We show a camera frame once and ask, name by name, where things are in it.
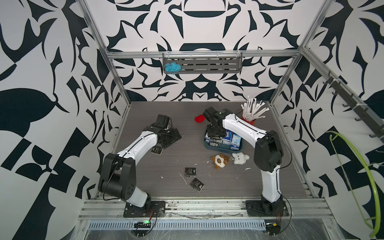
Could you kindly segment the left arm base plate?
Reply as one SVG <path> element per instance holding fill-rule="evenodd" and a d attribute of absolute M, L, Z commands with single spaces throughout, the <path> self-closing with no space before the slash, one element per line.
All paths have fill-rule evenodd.
<path fill-rule="evenodd" d="M 126 204 L 124 218 L 149 218 L 163 216 L 166 210 L 165 201 L 147 201 L 141 208 L 132 204 Z"/>

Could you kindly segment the black packet front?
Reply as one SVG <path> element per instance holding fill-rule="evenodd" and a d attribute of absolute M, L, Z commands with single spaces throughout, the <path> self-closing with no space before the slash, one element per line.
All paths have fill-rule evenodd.
<path fill-rule="evenodd" d="M 202 189 L 204 188 L 205 184 L 203 184 L 200 180 L 198 180 L 197 178 L 194 178 L 192 180 L 192 182 L 190 183 L 190 186 L 196 190 L 198 193 L 200 193 L 202 191 Z"/>

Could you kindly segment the light blue tissue pack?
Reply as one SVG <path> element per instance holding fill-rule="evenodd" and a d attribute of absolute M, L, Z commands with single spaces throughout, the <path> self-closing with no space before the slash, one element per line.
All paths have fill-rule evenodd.
<path fill-rule="evenodd" d="M 233 134 L 231 140 L 231 150 L 238 151 L 240 149 L 241 142 L 242 138 L 237 134 Z"/>

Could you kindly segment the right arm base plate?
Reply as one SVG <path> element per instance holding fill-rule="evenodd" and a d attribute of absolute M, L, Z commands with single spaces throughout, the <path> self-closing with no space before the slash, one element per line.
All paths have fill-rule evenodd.
<path fill-rule="evenodd" d="M 274 203 L 267 200 L 248 200 L 245 202 L 246 210 L 249 217 L 284 217 L 289 216 L 286 203 L 279 199 Z"/>

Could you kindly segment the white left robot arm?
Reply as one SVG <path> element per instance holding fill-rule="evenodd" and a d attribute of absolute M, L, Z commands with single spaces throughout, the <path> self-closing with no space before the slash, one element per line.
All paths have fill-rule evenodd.
<path fill-rule="evenodd" d="M 103 162 L 98 191 L 113 200 L 122 200 L 129 206 L 147 211 L 151 197 L 137 186 L 136 166 L 147 152 L 161 155 L 163 150 L 180 140 L 172 119 L 158 115 L 156 121 L 145 127 L 140 136 L 117 154 L 108 154 Z"/>

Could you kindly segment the dark blue Tempo tissue pack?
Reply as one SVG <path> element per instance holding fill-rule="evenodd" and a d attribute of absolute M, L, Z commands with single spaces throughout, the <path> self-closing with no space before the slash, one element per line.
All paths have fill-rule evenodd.
<path fill-rule="evenodd" d="M 222 137 L 222 143 L 230 146 L 232 144 L 233 132 L 226 130 L 226 135 Z"/>

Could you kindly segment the black packet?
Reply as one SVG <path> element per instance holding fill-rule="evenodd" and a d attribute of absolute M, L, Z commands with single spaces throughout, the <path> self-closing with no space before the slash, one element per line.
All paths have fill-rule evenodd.
<path fill-rule="evenodd" d="M 198 180 L 197 178 L 194 178 L 192 180 L 192 182 L 190 183 L 190 186 L 196 190 L 198 193 L 200 193 L 202 191 L 202 189 L 204 188 L 205 184 L 203 184 L 200 180 Z"/>
<path fill-rule="evenodd" d="M 196 177 L 197 175 L 197 168 L 185 168 L 185 177 Z"/>
<path fill-rule="evenodd" d="M 222 138 L 213 138 L 209 140 L 209 146 L 218 148 L 223 143 Z"/>

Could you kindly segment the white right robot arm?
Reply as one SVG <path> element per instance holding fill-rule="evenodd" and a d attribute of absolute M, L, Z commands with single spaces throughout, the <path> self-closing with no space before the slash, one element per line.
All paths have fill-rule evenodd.
<path fill-rule="evenodd" d="M 209 137 L 223 137 L 228 130 L 254 147 L 254 162 L 262 174 L 262 201 L 271 205 L 281 201 L 279 170 L 284 151 L 277 132 L 256 128 L 228 109 L 217 111 L 209 107 L 204 110 L 203 116 L 209 122 Z"/>

